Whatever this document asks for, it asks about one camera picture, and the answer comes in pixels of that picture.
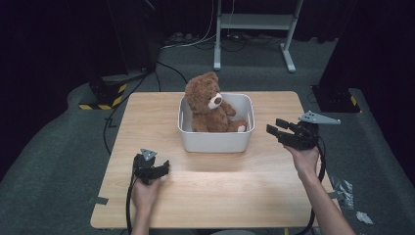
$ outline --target teddy bear ear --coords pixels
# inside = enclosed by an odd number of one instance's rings
[[[206,73],[206,76],[207,76],[208,78],[211,78],[211,79],[213,79],[214,81],[216,81],[216,83],[217,83],[217,82],[219,82],[219,77],[217,77],[217,75],[216,75],[216,73],[214,73],[214,71],[207,72],[207,73]]]

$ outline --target gray carpet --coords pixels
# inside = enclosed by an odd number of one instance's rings
[[[221,89],[293,90],[299,94],[304,111],[320,113],[309,86],[318,84],[335,45],[336,42],[294,41],[290,51],[296,73],[288,73],[276,43],[255,43],[237,52],[222,51],[222,70],[217,72]],[[241,43],[223,42],[228,50],[241,46]],[[213,51],[196,47],[163,49],[159,61],[190,79],[212,70]],[[132,92],[139,82],[129,81],[126,93]],[[177,72],[158,65],[157,75],[152,73],[146,77],[135,92],[184,91],[184,86]],[[105,118],[112,111],[80,110],[78,102],[88,89],[84,84],[69,94],[68,110],[32,138],[2,180],[0,234],[121,233],[118,229],[95,229],[89,223],[94,205],[88,201],[98,195],[110,158],[103,130]],[[354,209],[343,209],[343,213],[357,234],[414,234],[414,187],[394,158],[363,94],[357,89],[350,92],[362,113],[320,113],[342,121],[341,125],[321,125],[320,134],[327,148],[328,173],[353,187]],[[113,115],[116,127],[106,130],[110,149],[124,108],[125,103]],[[374,224],[360,222],[356,212],[366,212]],[[282,229],[267,231],[283,234]]]

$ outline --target dark background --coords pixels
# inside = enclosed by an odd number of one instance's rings
[[[210,0],[152,2],[155,12],[133,0],[1,1],[2,177],[33,135],[67,109],[73,88],[105,75],[150,71],[161,39],[177,31],[207,33]],[[239,0],[236,7],[235,13],[284,14],[295,1]],[[232,1],[223,1],[223,12],[231,9]],[[412,182],[414,10],[408,0],[304,1],[294,36],[340,38],[320,83],[363,91]],[[214,29],[215,15],[208,34]]]

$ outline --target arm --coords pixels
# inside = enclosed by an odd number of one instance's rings
[[[355,234],[342,213],[330,199],[315,172],[318,160],[316,147],[298,151],[284,146],[292,155],[299,178],[313,207],[323,234]]]
[[[132,199],[137,210],[131,235],[149,234],[150,217],[160,184],[160,179],[156,179],[151,185],[144,185],[140,180],[134,183]]]

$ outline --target hand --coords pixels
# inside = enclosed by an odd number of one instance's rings
[[[156,202],[161,180],[158,178],[151,185],[145,185],[140,179],[135,180],[132,190],[132,199],[137,211],[151,212]]]
[[[290,146],[284,145],[292,155],[294,160],[294,166],[299,174],[299,178],[303,180],[307,176],[316,176],[317,161],[319,152],[317,147],[310,150],[297,150]]]

